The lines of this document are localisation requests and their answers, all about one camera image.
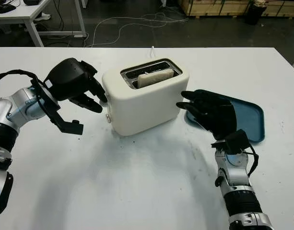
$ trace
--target wooden crate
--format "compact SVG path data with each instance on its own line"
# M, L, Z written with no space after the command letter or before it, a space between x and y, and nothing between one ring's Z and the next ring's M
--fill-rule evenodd
M262 16L268 16L268 17L277 16L283 3L284 3L283 1L267 1L266 2L267 8L263 12Z
M220 15L244 15L249 7L249 1L225 1Z
M178 0L187 16L244 15L249 0ZM262 16L294 17L294 1L270 0Z
M294 1L285 1L277 16L294 17Z
M191 14L194 16L218 16L222 7L222 1L209 1L201 0L194 1L193 7L191 8Z

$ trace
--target toaster slot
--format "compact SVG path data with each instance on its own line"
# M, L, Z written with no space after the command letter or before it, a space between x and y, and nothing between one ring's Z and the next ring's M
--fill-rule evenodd
M133 89L138 89L139 75L146 73L154 73L164 69L172 69L174 72L173 77L182 74L182 70L179 67L177 67L171 60L166 58L158 61L145 63L132 68L124 69L120 72L120 74L122 78L126 81L128 86L130 86Z

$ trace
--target dark floor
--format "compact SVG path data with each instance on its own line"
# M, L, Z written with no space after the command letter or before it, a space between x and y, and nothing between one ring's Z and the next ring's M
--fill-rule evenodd
M176 1L168 1L169 7L177 7ZM87 9L82 9L89 38L86 45L93 42L95 26L110 17L141 17L145 14L164 12L167 17L180 20L186 18L178 8L160 9L160 0L89 0ZM60 0L60 13L65 23L64 30L79 30L73 0ZM59 16L51 2L44 10L52 18L42 22L46 27L59 26ZM164 20L157 15L157 20ZM143 22L134 19L111 19L101 24L96 33L96 43L109 43L116 40L119 29L128 23L143 23L161 26L162 22ZM0 46L34 46L23 28L12 25L11 34L0 30ZM42 37L45 46L82 47L82 38L66 37L53 39ZM150 28L129 25L121 30L120 38L111 45L95 47L275 47L291 64L294 63L294 19L261 18L257 25L244 23L244 18L212 17L189 18L187 22L167 23L164 27Z

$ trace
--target black bin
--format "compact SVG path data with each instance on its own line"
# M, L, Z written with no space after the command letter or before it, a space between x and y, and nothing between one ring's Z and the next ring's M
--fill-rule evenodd
M263 14L263 12L266 10L266 6L256 6L254 3L252 3L249 6L248 13L245 18L245 22L250 25L256 25L258 23L259 18Z

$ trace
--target table surface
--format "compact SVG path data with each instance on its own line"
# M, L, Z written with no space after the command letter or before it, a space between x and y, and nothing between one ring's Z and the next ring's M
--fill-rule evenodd
M51 0L41 0L41 2L36 6L27 6L23 2L23 0L15 0L11 4L14 6L19 5L19 1L21 4L15 10L7 12L7 13L0 13L0 20L11 20L11 19L31 19L36 17L39 8L44 8L46 4Z
M188 90L205 89L253 102L265 115L266 137L255 144L250 177L275 229L294 230L294 69L274 48L157 48L190 73ZM149 58L148 48L0 48L0 73L24 69L44 79L65 58L99 70ZM13 75L0 97L29 85ZM172 121L120 137L95 114L61 102L82 136L63 134L47 117L21 128L9 172L14 185L0 230L227 230L211 133Z

